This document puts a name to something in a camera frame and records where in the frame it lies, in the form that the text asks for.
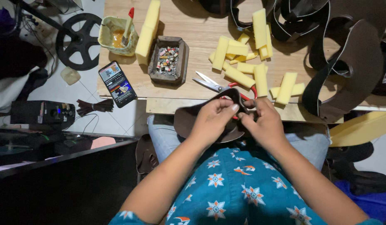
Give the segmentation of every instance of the shirt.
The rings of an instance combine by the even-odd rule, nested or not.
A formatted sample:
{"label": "shirt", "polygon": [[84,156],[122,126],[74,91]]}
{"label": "shirt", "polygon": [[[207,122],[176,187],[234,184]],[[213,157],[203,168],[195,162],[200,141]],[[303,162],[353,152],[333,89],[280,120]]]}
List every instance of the shirt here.
{"label": "shirt", "polygon": [[[224,148],[201,161],[167,213],[166,225],[326,224],[265,151]],[[119,224],[145,223],[133,212],[122,211],[110,222]]]}

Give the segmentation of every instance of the metal stand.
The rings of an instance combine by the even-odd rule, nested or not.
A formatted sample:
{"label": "metal stand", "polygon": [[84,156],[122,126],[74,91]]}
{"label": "metal stand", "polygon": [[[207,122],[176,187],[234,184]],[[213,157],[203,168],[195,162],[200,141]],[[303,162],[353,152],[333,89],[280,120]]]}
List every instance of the metal stand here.
{"label": "metal stand", "polygon": [[[10,0],[12,3],[17,4],[17,0]],[[69,18],[63,25],[60,25],[53,19],[43,15],[38,10],[32,8],[29,4],[21,1],[20,7],[35,17],[43,20],[47,24],[58,29],[57,39],[55,41],[55,50],[58,58],[61,62],[75,70],[89,70],[99,64],[99,56],[94,59],[90,58],[89,48],[93,45],[99,45],[97,37],[91,37],[90,31],[94,24],[100,25],[101,18],[91,13],[81,13]],[[72,25],[75,23],[86,21],[83,27],[79,31],[74,31]],[[70,44],[64,49],[65,35],[71,37]],[[83,59],[83,64],[76,64],[69,60],[69,58],[75,53],[80,52]]]}

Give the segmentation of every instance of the forearm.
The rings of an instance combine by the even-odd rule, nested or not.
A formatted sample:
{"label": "forearm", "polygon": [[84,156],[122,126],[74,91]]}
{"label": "forearm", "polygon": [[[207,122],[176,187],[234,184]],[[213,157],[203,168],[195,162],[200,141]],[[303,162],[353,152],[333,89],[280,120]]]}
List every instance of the forearm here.
{"label": "forearm", "polygon": [[133,211],[148,223],[160,222],[204,148],[186,139],[133,189],[120,210]]}
{"label": "forearm", "polygon": [[357,224],[368,219],[349,197],[323,176],[293,146],[270,150],[305,202],[328,224]]}

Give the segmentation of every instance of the black device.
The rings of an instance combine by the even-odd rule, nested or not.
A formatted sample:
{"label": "black device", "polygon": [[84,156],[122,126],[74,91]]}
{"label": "black device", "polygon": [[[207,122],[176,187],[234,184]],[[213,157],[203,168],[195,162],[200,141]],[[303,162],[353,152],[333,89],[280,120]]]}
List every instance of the black device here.
{"label": "black device", "polygon": [[10,115],[12,124],[49,125],[63,130],[75,121],[75,105],[45,100],[14,101]]}
{"label": "black device", "polygon": [[99,74],[118,108],[122,108],[137,98],[117,61],[114,60],[101,68]]}

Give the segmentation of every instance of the ashtray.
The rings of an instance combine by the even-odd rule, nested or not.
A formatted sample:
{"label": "ashtray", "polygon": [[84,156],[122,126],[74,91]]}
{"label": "ashtray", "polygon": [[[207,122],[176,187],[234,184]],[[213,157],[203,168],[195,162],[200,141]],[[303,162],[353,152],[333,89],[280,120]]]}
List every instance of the ashtray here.
{"label": "ashtray", "polygon": [[[149,75],[154,83],[180,86],[186,81],[189,46],[180,37],[158,36],[149,64]],[[167,67],[176,63],[175,68]]]}

